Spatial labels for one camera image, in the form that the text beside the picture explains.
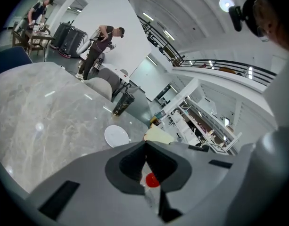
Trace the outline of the clear bottle red cap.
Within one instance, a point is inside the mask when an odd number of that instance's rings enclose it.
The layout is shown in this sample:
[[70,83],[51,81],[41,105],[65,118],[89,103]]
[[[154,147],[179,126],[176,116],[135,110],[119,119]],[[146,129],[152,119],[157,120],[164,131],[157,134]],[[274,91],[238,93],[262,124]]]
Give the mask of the clear bottle red cap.
[[142,178],[140,184],[145,190],[145,200],[149,207],[158,214],[160,203],[160,183],[147,163],[144,164],[141,175]]

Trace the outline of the white round plate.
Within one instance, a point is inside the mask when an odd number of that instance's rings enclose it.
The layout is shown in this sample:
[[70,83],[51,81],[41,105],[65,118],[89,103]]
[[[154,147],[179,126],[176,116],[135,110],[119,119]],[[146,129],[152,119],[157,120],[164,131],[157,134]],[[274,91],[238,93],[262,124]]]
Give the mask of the white round plate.
[[105,129],[104,137],[107,144],[112,148],[122,146],[130,142],[127,132],[117,125],[108,126]]

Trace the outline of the black wheeled machine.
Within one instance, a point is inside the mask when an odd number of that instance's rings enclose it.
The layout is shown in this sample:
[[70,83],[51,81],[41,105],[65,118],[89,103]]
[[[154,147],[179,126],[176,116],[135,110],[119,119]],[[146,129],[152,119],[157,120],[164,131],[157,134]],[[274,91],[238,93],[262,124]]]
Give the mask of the black wheeled machine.
[[73,28],[74,26],[70,25],[69,23],[61,22],[54,33],[53,40],[50,43],[50,47],[55,50],[58,50],[63,44],[69,31]]
[[59,48],[59,53],[66,58],[79,58],[80,55],[77,53],[77,50],[80,45],[83,45],[86,36],[86,32],[77,28],[71,28]]

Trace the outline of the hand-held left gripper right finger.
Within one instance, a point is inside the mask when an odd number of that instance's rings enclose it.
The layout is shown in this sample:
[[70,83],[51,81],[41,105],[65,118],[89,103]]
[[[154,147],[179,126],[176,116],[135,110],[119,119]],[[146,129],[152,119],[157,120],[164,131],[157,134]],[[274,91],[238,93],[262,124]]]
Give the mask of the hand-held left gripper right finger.
[[236,157],[203,152],[185,144],[145,143],[146,162],[160,182],[156,211],[145,226],[230,226],[232,201],[225,177]]

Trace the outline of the black balcony railing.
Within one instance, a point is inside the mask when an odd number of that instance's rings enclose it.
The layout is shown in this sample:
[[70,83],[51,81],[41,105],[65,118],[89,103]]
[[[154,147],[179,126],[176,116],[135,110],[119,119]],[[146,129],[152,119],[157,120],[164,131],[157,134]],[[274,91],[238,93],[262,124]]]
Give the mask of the black balcony railing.
[[178,53],[168,39],[158,32],[150,22],[146,22],[140,16],[138,19],[148,41],[165,56],[173,67],[195,67],[235,73],[265,86],[268,86],[277,75],[264,68],[241,62],[219,59],[186,59]]

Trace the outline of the dark wooden chair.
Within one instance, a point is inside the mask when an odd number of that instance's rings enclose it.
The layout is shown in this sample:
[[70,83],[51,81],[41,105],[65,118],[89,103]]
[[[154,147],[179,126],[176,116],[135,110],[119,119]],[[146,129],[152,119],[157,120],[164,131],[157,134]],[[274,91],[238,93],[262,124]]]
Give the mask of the dark wooden chair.
[[46,26],[39,26],[36,30],[26,30],[25,33],[12,32],[12,47],[21,46],[28,55],[33,51],[45,50],[49,43],[54,40],[50,30]]

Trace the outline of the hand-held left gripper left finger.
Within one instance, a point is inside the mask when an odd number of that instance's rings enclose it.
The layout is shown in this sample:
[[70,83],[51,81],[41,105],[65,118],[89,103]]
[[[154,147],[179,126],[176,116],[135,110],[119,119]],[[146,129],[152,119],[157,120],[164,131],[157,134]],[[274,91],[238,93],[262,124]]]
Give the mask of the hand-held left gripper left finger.
[[57,218],[64,226],[157,226],[158,216],[143,195],[125,194],[107,179],[109,158],[135,143],[91,153],[75,159],[37,185],[27,202],[39,209],[66,181],[79,184]]

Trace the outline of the grey chair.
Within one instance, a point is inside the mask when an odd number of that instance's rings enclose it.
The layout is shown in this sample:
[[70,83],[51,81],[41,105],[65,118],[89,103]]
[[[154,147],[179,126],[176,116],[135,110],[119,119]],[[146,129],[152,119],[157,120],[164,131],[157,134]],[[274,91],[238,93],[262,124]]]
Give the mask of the grey chair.
[[84,82],[88,87],[102,95],[107,100],[112,100],[112,87],[108,81],[103,78],[95,77]]
[[120,77],[108,68],[101,69],[98,72],[97,77],[106,80],[111,85],[113,92],[115,92],[120,86]]

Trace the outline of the black tumbler cup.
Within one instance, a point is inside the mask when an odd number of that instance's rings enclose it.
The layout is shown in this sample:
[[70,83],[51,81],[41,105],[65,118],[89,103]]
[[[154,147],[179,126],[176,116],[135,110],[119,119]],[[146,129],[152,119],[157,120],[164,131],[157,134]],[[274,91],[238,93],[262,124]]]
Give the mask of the black tumbler cup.
[[113,109],[113,115],[120,116],[129,107],[129,105],[134,102],[134,100],[135,98],[132,93],[125,92]]

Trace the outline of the pale yellow bread slice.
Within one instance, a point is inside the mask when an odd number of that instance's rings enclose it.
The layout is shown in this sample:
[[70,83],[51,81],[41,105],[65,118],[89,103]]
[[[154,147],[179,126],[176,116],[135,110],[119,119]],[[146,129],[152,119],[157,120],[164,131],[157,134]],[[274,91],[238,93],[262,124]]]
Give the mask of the pale yellow bread slice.
[[174,142],[174,138],[155,124],[151,124],[148,131],[144,135],[144,141],[154,141],[163,144]]

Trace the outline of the blue chair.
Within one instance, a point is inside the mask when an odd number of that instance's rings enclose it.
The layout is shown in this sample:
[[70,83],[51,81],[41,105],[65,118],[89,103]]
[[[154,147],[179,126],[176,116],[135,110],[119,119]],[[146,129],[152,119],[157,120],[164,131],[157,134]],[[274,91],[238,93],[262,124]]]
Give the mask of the blue chair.
[[0,52],[0,74],[33,63],[23,47],[12,47]]

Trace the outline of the person's cream printed shirt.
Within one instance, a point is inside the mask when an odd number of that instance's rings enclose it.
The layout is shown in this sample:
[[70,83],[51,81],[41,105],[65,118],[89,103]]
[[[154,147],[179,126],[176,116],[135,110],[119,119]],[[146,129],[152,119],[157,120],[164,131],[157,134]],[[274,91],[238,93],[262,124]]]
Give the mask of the person's cream printed shirt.
[[278,127],[245,146],[231,167],[225,226],[289,225],[289,60],[264,95]]

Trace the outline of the white table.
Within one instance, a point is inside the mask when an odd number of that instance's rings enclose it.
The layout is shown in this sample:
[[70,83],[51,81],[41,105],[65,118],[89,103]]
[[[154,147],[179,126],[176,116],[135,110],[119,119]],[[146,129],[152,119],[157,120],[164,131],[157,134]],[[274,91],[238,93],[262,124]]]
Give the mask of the white table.
[[129,84],[130,77],[128,76],[128,72],[126,70],[117,68],[116,66],[112,64],[106,64],[106,63],[102,63],[102,67],[107,68],[113,73],[115,73],[122,80],[124,84]]

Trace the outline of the round ceiling light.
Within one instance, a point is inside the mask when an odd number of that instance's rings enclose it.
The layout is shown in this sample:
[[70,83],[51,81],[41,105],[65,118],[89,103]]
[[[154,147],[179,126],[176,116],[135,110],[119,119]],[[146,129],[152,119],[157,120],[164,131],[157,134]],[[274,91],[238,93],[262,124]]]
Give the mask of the round ceiling light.
[[219,0],[219,7],[222,11],[228,13],[229,8],[235,6],[233,0]]

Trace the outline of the white shelving unit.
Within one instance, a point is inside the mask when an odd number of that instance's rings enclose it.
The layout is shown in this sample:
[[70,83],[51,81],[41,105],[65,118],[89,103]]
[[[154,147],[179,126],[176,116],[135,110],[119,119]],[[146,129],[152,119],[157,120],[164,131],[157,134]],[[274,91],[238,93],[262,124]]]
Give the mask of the white shelving unit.
[[[193,132],[191,127],[185,121],[183,115],[185,115],[189,121],[195,126],[195,131]],[[238,152],[233,152],[232,148],[238,142],[239,138],[242,136],[240,132],[228,145],[223,147],[223,145],[218,145],[214,143],[214,140],[210,134],[205,133],[199,124],[192,119],[191,116],[182,107],[178,106],[171,113],[168,114],[169,118],[173,121],[172,123],[179,130],[181,136],[184,140],[191,146],[196,146],[199,149],[203,149],[206,145],[208,149],[211,149],[216,154],[221,155],[237,155]]]

